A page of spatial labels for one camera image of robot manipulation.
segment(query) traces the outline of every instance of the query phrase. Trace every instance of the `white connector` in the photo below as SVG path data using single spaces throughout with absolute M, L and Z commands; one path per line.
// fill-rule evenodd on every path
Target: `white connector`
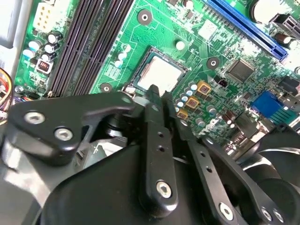
M 55 7 L 48 3 L 41 2 L 37 6 L 36 16 L 34 17 L 33 27 L 44 33 L 52 31 L 56 23 Z

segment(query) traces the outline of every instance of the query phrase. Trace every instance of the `integrated circuit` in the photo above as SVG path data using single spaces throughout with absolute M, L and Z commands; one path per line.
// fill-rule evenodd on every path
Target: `integrated circuit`
M 142 91 L 154 84 L 162 96 L 165 91 L 171 92 L 187 72 L 186 67 L 151 47 L 135 71 L 131 83 Z
M 237 81 L 244 83 L 255 69 L 244 60 L 237 60 L 227 71 Z

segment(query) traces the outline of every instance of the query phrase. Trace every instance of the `red wire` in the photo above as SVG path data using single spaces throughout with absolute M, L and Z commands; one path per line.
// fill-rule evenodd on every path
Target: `red wire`
M 8 83 L 5 82 L 5 80 L 4 80 L 2 77 L 0 77 L 0 81 L 1 81 L 1 83 L 4 85 L 5 90 L 8 90 Z

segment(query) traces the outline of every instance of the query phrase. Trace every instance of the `screw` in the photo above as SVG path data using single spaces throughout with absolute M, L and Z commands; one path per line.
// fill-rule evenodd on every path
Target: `screw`
M 72 131 L 66 128 L 59 128 L 54 132 L 54 136 L 61 141 L 69 141 L 73 137 Z
M 226 205 L 225 203 L 220 203 L 219 204 L 219 209 L 221 211 L 221 213 L 223 214 L 223 216 L 229 220 L 232 221 L 233 220 L 233 212 L 232 210 L 228 207 L 228 205 Z
M 180 120 L 180 121 L 184 126 L 186 126 L 186 127 L 188 126 L 188 123 L 185 120 Z
M 172 195 L 172 190 L 166 182 L 163 181 L 158 182 L 156 185 L 156 189 L 160 193 L 160 195 L 163 196 L 164 198 L 170 198 Z
M 131 103 L 131 100 L 127 97 L 123 97 L 122 100 L 126 103 Z
M 159 111 L 159 109 L 156 107 L 156 105 L 153 105 L 153 106 L 152 106 L 152 109 L 154 109 L 156 112 Z
M 45 116 L 39 112 L 28 112 L 25 114 L 24 119 L 30 124 L 40 124 L 45 121 Z
M 265 208 L 262 208 L 262 213 L 263 213 L 264 217 L 267 218 L 268 221 L 272 221 L 271 214 Z
M 209 137 L 207 137 L 206 140 L 207 140 L 210 144 L 214 144 L 214 142 L 212 141 L 212 139 L 210 139 Z
M 22 94 L 25 91 L 24 87 L 22 86 L 15 86 L 15 92 L 18 94 Z
M 281 223 L 284 223 L 284 222 L 285 222 L 285 220 L 283 219 L 282 215 L 281 215 L 276 209 L 273 210 L 273 213 L 275 214 L 275 216 L 277 217 L 277 219 L 278 219 Z

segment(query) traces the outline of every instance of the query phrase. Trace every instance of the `green circuit board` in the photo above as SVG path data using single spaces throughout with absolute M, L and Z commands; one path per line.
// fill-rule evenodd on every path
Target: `green circuit board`
M 248 16 L 248 5 L 251 1 L 227 1 Z M 191 124 L 195 135 L 209 133 L 222 143 L 231 133 L 232 128 L 220 118 L 220 115 L 228 109 L 236 115 L 240 114 L 246 110 L 251 100 L 258 97 L 269 86 L 276 85 L 286 75 L 296 75 L 289 70 L 288 66 L 291 65 L 284 66 L 274 60 L 204 2 L 201 0 L 193 2 L 193 17 L 188 18 L 188 11 L 181 1 L 173 6 L 166 0 L 136 0 L 90 93 L 101 92 L 102 83 L 109 83 L 117 90 L 121 89 L 132 79 L 137 68 L 143 63 L 149 48 L 154 47 L 188 69 L 172 91 L 174 101 L 180 98 L 180 94 L 184 93 L 184 89 L 191 81 L 195 83 L 205 81 L 211 86 L 209 99 L 196 96 L 200 102 L 199 106 L 196 109 L 186 109 L 187 121 Z M 285 7 L 298 19 L 300 7 L 293 0 L 285 1 Z M 138 21 L 139 12 L 145 9 L 153 16 L 149 25 L 142 25 Z M 260 26 L 260 28 L 269 35 L 278 32 L 278 27 L 274 24 Z M 181 51 L 175 47 L 178 41 L 185 43 Z M 115 67 L 118 54 L 128 48 L 128 45 L 131 50 L 123 60 L 122 66 Z M 207 61 L 211 57 L 220 60 L 215 70 L 207 66 Z M 227 73 L 227 70 L 238 60 L 243 60 L 255 69 L 242 83 L 232 79 Z M 225 77 L 229 85 L 226 88 L 219 86 L 213 81 L 216 75 Z M 210 105 L 215 107 L 216 115 L 209 114 L 207 107 Z M 198 118 L 205 121 L 205 127 L 196 124 Z
M 49 21 L 47 21 L 47 23 L 53 23 L 53 27 L 51 30 L 57 30 L 63 35 L 63 37 L 66 37 L 68 28 L 70 26 L 73 14 L 76 10 L 76 6 L 79 0 L 57 0 L 53 2 L 55 2 L 55 5 L 50 5 L 50 7 L 53 8 L 54 14 L 52 14 L 51 12 L 51 15 L 53 16 L 49 18 Z M 28 44 L 30 41 L 39 40 L 42 43 L 42 45 L 45 45 L 48 42 L 48 32 L 43 32 L 42 30 L 34 28 L 34 20 L 36 14 L 38 13 L 37 9 L 40 3 L 47 4 L 42 0 L 33 1 L 22 50 L 29 49 Z M 41 47 L 41 49 L 36 52 L 36 56 L 34 58 L 38 59 L 43 52 L 44 49 L 43 47 Z M 57 57 L 53 62 L 53 68 L 55 67 L 55 64 L 60 56 L 60 52 L 61 48 L 56 52 Z M 19 66 L 15 76 L 15 86 L 23 87 L 25 90 L 23 93 L 24 95 L 35 93 L 36 96 L 42 96 L 47 90 L 47 84 L 49 78 L 51 78 L 51 75 L 52 72 L 48 75 L 38 72 L 36 70 L 36 65 L 30 63 L 30 59 L 26 58 L 23 54 L 21 54 Z

